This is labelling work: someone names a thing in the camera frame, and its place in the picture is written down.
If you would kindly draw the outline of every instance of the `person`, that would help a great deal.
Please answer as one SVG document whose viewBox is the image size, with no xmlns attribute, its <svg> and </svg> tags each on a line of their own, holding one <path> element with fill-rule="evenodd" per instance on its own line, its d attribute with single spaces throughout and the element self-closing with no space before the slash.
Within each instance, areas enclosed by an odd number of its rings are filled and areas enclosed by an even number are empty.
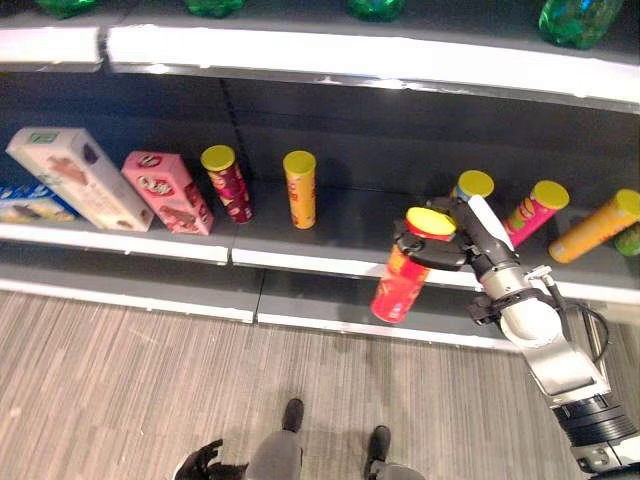
<svg viewBox="0 0 640 480">
<path fill-rule="evenodd" d="M 222 440 L 216 440 L 187 457 L 174 480 L 298 480 L 302 468 L 302 447 L 298 432 L 302 427 L 304 404 L 298 398 L 287 403 L 282 429 L 269 435 L 248 464 L 224 465 L 213 462 Z"/>
<path fill-rule="evenodd" d="M 415 470 L 395 463 L 387 463 L 390 446 L 391 431 L 385 425 L 378 425 L 369 437 L 364 480 L 425 480 Z"/>
</svg>

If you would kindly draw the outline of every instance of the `snack box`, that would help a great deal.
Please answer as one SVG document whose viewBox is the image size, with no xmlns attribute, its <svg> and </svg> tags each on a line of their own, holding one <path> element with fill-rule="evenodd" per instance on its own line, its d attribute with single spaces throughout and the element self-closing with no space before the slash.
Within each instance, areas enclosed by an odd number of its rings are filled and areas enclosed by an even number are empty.
<svg viewBox="0 0 640 480">
<path fill-rule="evenodd" d="M 153 213 L 85 129 L 23 128 L 7 153 L 96 227 L 149 229 Z"/>
<path fill-rule="evenodd" d="M 76 216 L 73 208 L 44 185 L 0 187 L 0 222 L 70 222 Z"/>
<path fill-rule="evenodd" d="M 171 232 L 209 235 L 213 214 L 180 155 L 131 152 L 122 174 Z"/>
</svg>

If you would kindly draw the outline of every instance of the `bottle cap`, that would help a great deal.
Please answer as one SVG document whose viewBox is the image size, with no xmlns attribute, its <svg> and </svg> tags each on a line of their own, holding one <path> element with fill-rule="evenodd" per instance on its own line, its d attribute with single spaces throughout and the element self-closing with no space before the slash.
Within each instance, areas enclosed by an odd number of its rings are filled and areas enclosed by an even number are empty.
<svg viewBox="0 0 640 480">
<path fill-rule="evenodd" d="M 533 198 L 543 207 L 561 210 L 569 205 L 569 192 L 559 183 L 541 180 L 533 187 Z"/>
<path fill-rule="evenodd" d="M 231 147 L 227 145 L 214 145 L 202 152 L 200 162 L 207 170 L 219 172 L 233 165 L 235 158 L 236 155 Z"/>
<path fill-rule="evenodd" d="M 291 175 L 306 175 L 316 168 L 316 157 L 305 150 L 295 150 L 284 157 L 282 166 Z"/>
<path fill-rule="evenodd" d="M 469 197 L 474 195 L 488 197 L 493 192 L 494 187 L 491 177 L 480 170 L 462 172 L 458 179 L 458 186 Z"/>
<path fill-rule="evenodd" d="M 618 208 L 626 215 L 640 219 L 640 193 L 629 188 L 623 188 L 616 193 Z"/>
<path fill-rule="evenodd" d="M 418 236 L 448 238 L 456 231 L 456 223 L 450 216 L 428 208 L 410 208 L 406 220 L 409 231 Z"/>
</svg>

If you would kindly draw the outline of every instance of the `shelf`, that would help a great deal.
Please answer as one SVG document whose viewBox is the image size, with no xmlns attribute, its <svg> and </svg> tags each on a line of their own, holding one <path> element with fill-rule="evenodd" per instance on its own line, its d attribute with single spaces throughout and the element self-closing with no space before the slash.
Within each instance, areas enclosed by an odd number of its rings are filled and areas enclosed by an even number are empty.
<svg viewBox="0 0 640 480">
<path fill-rule="evenodd" d="M 5 244 L 0 289 L 253 322 L 262 271 Z"/>
<path fill-rule="evenodd" d="M 131 2 L 100 2 L 91 12 L 65 20 L 33 2 L 12 3 L 0 12 L 1 71 L 95 72 L 102 64 L 101 30 L 122 21 Z"/>
<path fill-rule="evenodd" d="M 234 263 L 274 269 L 379 277 L 384 271 L 393 220 L 419 205 L 416 198 L 366 190 L 321 189 L 318 221 L 309 230 L 291 224 L 284 185 L 260 184 L 254 191 L 256 216 L 238 229 Z M 567 297 L 640 305 L 640 259 L 626 258 L 609 245 L 568 264 L 555 262 L 546 245 L 565 231 L 579 213 L 560 212 L 519 249 L 523 264 L 550 265 Z M 481 290 L 471 270 L 432 271 L 426 283 Z"/>
<path fill-rule="evenodd" d="M 217 216 L 209 236 L 172 234 L 156 218 L 148 232 L 99 230 L 84 219 L 73 222 L 0 223 L 0 239 L 91 250 L 226 264 L 235 225 Z"/>
<path fill-rule="evenodd" d="M 412 2 L 391 23 L 343 1 L 256 2 L 224 19 L 145 1 L 111 28 L 118 71 L 366 85 L 640 112 L 637 1 L 594 49 L 545 43 L 539 5 Z"/>
<path fill-rule="evenodd" d="M 516 351 L 495 325 L 471 321 L 469 292 L 424 288 L 406 320 L 390 324 L 369 311 L 376 285 L 373 280 L 267 271 L 258 323 Z"/>
<path fill-rule="evenodd" d="M 216 213 L 213 233 L 206 237 L 171 234 L 156 219 L 146 234 L 97 230 L 80 220 L 55 225 L 0 224 L 0 239 L 117 252 L 120 255 L 114 256 L 120 258 L 140 254 L 196 263 L 224 264 L 230 253 L 233 263 L 243 266 L 375 278 L 384 272 L 393 221 L 402 218 L 407 208 L 421 204 L 410 195 L 323 188 L 318 191 L 316 225 L 298 230 L 290 220 L 283 183 L 257 184 L 252 198 L 256 215 L 251 222 L 236 226 L 224 214 Z M 609 244 L 568 265 L 558 264 L 547 254 L 546 246 L 557 232 L 566 231 L 584 214 L 567 208 L 556 215 L 518 249 L 523 265 L 550 265 L 567 297 L 640 305 L 639 258 L 623 257 Z M 482 289 L 468 268 L 461 272 L 433 270 L 426 283 Z"/>
</svg>

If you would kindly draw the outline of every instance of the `gray pants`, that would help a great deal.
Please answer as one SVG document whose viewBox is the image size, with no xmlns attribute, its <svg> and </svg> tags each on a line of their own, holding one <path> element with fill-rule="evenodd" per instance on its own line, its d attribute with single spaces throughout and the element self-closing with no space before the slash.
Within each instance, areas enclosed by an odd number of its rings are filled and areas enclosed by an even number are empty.
<svg viewBox="0 0 640 480">
<path fill-rule="evenodd" d="M 371 473 L 375 474 L 376 480 L 425 480 L 415 470 L 394 463 L 375 461 L 371 465 Z"/>
<path fill-rule="evenodd" d="M 269 435 L 249 462 L 246 480 L 298 480 L 302 447 L 297 434 L 280 430 Z"/>
</svg>

